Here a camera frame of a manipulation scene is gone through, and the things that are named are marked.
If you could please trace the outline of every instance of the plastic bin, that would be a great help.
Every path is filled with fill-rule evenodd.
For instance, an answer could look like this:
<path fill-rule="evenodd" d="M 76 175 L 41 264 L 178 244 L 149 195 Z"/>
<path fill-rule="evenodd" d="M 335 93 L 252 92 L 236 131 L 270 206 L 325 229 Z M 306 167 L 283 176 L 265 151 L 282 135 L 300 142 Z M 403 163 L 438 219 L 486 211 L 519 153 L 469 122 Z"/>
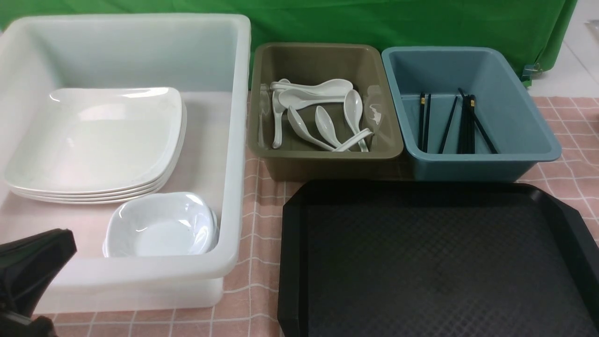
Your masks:
<path fill-rule="evenodd" d="M 299 138 L 283 115 L 283 143 L 272 149 L 274 118 L 270 83 L 316 85 L 330 79 L 346 79 L 362 97 L 361 128 L 374 132 L 367 140 L 369 152 L 328 152 Z M 385 164 L 403 151 L 401 132 L 389 84 L 379 52 L 353 44 L 270 43 L 255 54 L 249 116 L 248 145 L 262 157 L 274 180 L 306 181 L 318 178 L 376 178 Z M 345 142 L 353 134 L 345 123 L 343 104 L 323 104 L 335 125 L 337 138 Z M 314 121 L 316 106 L 299 110 L 310 134 L 321 139 Z"/>
<path fill-rule="evenodd" d="M 0 171 L 53 90 L 170 86 L 185 101 L 187 133 L 161 192 L 201 195 L 220 225 L 216 247 L 203 255 L 104 258 L 118 205 L 48 204 L 0 184 L 0 243 L 51 228 L 75 234 L 78 252 L 38 312 L 193 308 L 220 300 L 240 240 L 249 55 L 250 22 L 239 15 L 30 17 L 8 27 L 0 38 Z"/>
<path fill-rule="evenodd" d="M 513 182 L 561 146 L 506 59 L 478 47 L 392 47 L 382 53 L 416 180 Z M 444 154 L 438 154 L 458 88 L 476 95 L 476 115 L 498 150 L 476 131 L 476 153 L 456 154 L 461 98 Z M 418 149 L 420 93 L 432 94 L 429 153 Z"/>

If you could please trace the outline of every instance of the black plastic tray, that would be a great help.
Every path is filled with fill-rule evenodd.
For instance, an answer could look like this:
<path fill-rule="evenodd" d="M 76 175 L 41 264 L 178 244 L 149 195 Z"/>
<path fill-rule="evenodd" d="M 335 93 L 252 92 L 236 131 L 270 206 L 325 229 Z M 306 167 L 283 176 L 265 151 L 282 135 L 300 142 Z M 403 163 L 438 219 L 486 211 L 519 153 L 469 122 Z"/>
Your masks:
<path fill-rule="evenodd" d="M 599 336 L 599 249 L 530 185 L 315 180 L 283 208 L 285 337 Z"/>

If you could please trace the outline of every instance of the brown plastic bin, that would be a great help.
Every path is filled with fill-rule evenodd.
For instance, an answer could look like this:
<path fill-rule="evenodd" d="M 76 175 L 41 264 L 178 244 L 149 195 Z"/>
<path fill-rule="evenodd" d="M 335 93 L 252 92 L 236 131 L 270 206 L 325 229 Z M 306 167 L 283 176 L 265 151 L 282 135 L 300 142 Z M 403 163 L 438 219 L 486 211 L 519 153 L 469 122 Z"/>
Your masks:
<path fill-rule="evenodd" d="M 270 83 L 288 79 L 292 83 L 317 85 L 331 79 L 353 83 L 362 101 L 361 128 L 374 135 L 367 139 L 370 152 L 329 152 L 299 138 L 283 115 L 283 143 L 273 149 L 274 117 Z M 255 54 L 248 145 L 264 159 L 274 180 L 306 181 L 324 178 L 383 177 L 404 149 L 389 83 L 380 53 L 373 47 L 355 44 L 268 43 Z M 323 104 L 331 115 L 337 138 L 345 142 L 353 134 L 345 123 L 343 104 Z M 314 114 L 316 106 L 299 110 L 310 134 L 322 141 Z"/>

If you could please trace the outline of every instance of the tray rim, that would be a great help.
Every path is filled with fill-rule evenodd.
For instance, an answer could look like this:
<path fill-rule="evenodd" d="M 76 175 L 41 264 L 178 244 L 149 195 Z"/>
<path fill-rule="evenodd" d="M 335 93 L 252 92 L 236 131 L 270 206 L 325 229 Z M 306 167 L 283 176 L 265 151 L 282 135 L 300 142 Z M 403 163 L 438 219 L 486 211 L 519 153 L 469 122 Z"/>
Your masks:
<path fill-rule="evenodd" d="M 305 226 L 302 226 L 302 208 L 307 205 L 306 196 L 322 191 L 361 188 L 389 188 L 399 192 L 409 189 L 423 191 L 454 190 L 462 192 L 516 193 L 528 196 L 543 214 L 561 217 L 548 227 L 576 288 L 599 329 L 599 248 L 578 210 L 558 200 L 543 190 L 527 183 L 477 183 L 477 182 L 398 182 L 381 180 L 312 180 L 302 186 L 283 206 L 281 262 L 279 275 L 279 307 L 277 319 L 287 337 L 308 335 L 306 317 L 307 259 L 302 258 L 302 241 Z"/>

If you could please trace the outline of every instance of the blue plastic bin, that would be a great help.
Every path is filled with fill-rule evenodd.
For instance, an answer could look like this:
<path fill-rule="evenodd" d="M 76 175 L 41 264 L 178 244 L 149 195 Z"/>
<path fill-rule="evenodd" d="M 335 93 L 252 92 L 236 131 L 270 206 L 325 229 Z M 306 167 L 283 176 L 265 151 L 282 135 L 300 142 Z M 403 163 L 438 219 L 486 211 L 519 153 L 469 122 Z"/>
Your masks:
<path fill-rule="evenodd" d="M 532 98 L 498 51 L 478 47 L 392 47 L 382 53 L 404 144 L 416 180 L 513 182 L 534 164 L 554 161 L 561 146 Z M 476 153 L 456 154 L 458 99 L 445 150 L 439 154 L 458 88 L 476 95 L 476 115 L 498 154 L 476 131 Z M 420 93 L 432 94 L 428 153 L 418 149 Z"/>

